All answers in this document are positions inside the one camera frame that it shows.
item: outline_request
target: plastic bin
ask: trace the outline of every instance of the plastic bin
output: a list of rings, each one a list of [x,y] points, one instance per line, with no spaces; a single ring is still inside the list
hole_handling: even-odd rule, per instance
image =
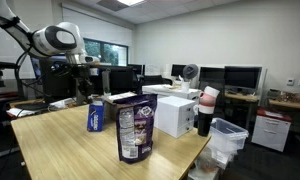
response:
[[[220,118],[214,118],[210,127],[211,139],[209,145],[225,153],[243,149],[249,132],[237,125]]]

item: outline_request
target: storage cabinet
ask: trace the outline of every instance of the storage cabinet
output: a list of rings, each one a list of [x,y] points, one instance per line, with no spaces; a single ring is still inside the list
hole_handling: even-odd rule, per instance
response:
[[[158,99],[154,127],[178,138],[193,129],[195,101],[169,96]]]
[[[258,109],[252,142],[283,152],[290,124],[291,118],[287,115]]]

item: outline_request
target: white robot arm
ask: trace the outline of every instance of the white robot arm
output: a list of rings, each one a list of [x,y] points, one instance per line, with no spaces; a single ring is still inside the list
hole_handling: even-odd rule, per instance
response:
[[[0,0],[0,27],[8,32],[30,56],[50,57],[65,53],[71,64],[89,64],[100,61],[87,56],[83,38],[77,25],[62,22],[37,31],[30,29],[10,10],[6,0]]]

